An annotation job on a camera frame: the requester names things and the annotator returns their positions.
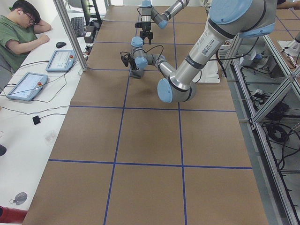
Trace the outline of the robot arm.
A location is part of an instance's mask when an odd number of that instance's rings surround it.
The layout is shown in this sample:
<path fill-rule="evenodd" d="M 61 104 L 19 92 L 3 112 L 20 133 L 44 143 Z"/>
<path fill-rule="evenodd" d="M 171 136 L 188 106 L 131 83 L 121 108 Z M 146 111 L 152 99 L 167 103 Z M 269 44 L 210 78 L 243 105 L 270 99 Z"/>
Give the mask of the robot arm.
<path fill-rule="evenodd" d="M 142 0 L 141 6 L 137 9 L 141 18 L 139 22 L 135 23 L 135 27 L 142 29 L 139 37 L 143 40 L 143 43 L 145 44 L 145 39 L 148 39 L 148 44 L 151 45 L 153 39 L 153 32 L 151 31 L 152 23 L 157 24 L 160 29 L 164 29 L 168 25 L 168 21 L 188 4 L 188 0 L 177 0 L 160 14 L 150 0 Z"/>
<path fill-rule="evenodd" d="M 270 34 L 275 28 L 275 0 L 214 0 L 210 5 L 203 34 L 197 40 L 178 69 L 173 68 L 161 54 L 149 54 L 143 49 L 144 40 L 133 37 L 131 52 L 122 55 L 130 75 L 143 76 L 143 70 L 153 65 L 164 76 L 158 82 L 157 94 L 162 102 L 185 102 L 195 96 L 193 79 L 217 50 L 236 35 L 254 38 Z"/>

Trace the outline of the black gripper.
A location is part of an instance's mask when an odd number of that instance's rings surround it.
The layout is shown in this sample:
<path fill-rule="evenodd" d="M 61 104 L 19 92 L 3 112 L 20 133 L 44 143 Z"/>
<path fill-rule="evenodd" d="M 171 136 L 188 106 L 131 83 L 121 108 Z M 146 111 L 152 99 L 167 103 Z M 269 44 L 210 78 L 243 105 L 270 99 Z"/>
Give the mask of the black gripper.
<path fill-rule="evenodd" d="M 148 44 L 152 44 L 153 32 L 151 31 L 151 22 L 137 22 L 135 23 L 136 28 L 141 28 L 140 38 L 148 38 Z"/>
<path fill-rule="evenodd" d="M 136 66 L 135 63 L 135 59 L 132 57 L 130 53 L 121 55 L 120 58 L 125 67 L 130 66 L 132 70 L 138 70 L 138 67 Z"/>

